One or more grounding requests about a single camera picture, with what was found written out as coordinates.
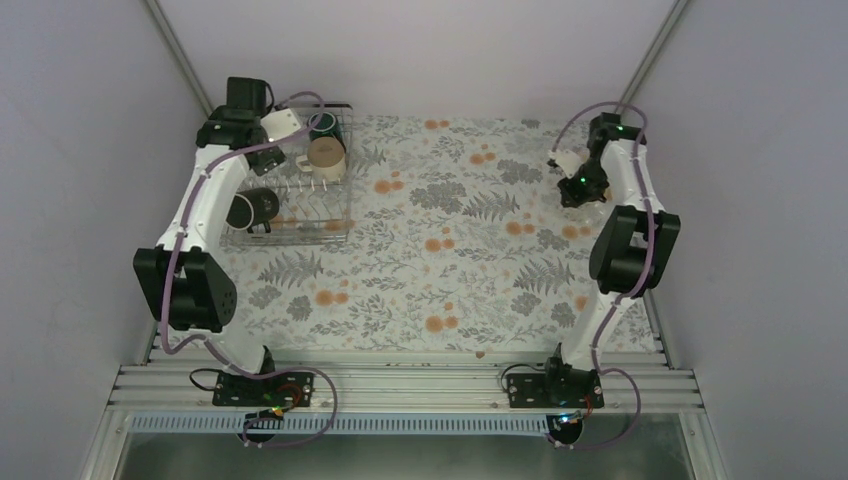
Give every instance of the gray vent strip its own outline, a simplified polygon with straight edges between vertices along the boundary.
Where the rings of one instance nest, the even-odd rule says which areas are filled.
[[[239,433],[244,413],[142,412],[133,433]],[[315,433],[329,414],[289,414],[267,421],[266,433]],[[527,435],[547,432],[544,415],[339,414],[328,434],[344,435]]]

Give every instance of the black cable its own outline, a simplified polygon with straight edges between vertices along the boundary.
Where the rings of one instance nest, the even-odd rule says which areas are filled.
[[[267,89],[268,89],[268,93],[270,93],[270,94],[271,94],[271,105],[268,105],[268,107],[265,109],[265,114],[267,115],[267,114],[271,113],[271,110],[273,110],[273,109],[274,109],[274,104],[275,104],[275,103],[277,103],[277,98],[276,98],[276,97],[274,97],[274,89],[273,89],[273,88],[271,88],[271,84],[270,84],[270,83],[265,82],[265,88],[267,88]]]
[[[198,368],[197,370],[192,370],[191,373],[188,374],[188,381],[190,381],[192,385],[199,388],[200,390],[203,390],[204,392],[214,392],[215,387],[204,387],[203,385],[197,383],[197,380],[194,379],[194,374],[195,373],[201,373],[201,372],[217,373],[217,374],[220,375],[220,374],[224,373],[224,371],[219,370],[217,368]]]
[[[504,371],[501,372],[501,378],[498,380],[498,383],[500,384],[501,389],[504,391],[504,393],[509,393],[509,390],[503,384],[504,377],[506,377],[507,372],[509,372],[513,368],[518,368],[518,367],[527,367],[527,368],[529,368],[531,370],[535,370],[537,372],[544,372],[545,371],[545,369],[543,369],[543,368],[534,367],[533,365],[530,365],[530,364],[527,364],[527,363],[516,363],[515,365],[510,365],[510,366],[506,367],[504,369]]]

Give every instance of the mug handle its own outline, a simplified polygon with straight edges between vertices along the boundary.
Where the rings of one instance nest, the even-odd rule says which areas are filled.
[[[301,155],[297,157],[294,160],[294,163],[295,165],[297,165],[297,168],[299,168],[301,172],[312,171],[312,165],[309,164],[309,157],[307,157],[306,155]]]

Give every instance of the beige mug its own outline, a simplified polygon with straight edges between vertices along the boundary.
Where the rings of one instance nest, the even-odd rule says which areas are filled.
[[[340,181],[347,171],[344,147],[333,137],[313,140],[306,155],[297,157],[295,163],[302,172],[311,172],[312,178],[319,181]]]

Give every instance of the wire basket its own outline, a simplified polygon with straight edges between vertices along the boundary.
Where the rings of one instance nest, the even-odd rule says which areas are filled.
[[[292,102],[290,107],[300,115],[303,123],[319,111],[314,103]],[[302,141],[284,144],[286,161],[267,174],[258,177],[251,172],[242,182],[239,191],[266,187],[274,190],[280,199],[280,214],[270,223],[270,231],[263,226],[251,233],[224,227],[221,244],[230,246],[318,245],[344,242],[350,232],[351,185],[356,158],[353,154],[353,107],[347,103],[326,103],[325,111],[339,121],[345,148],[347,173],[336,182],[316,182],[311,173],[302,172],[295,164],[299,155],[309,148],[309,137]]]

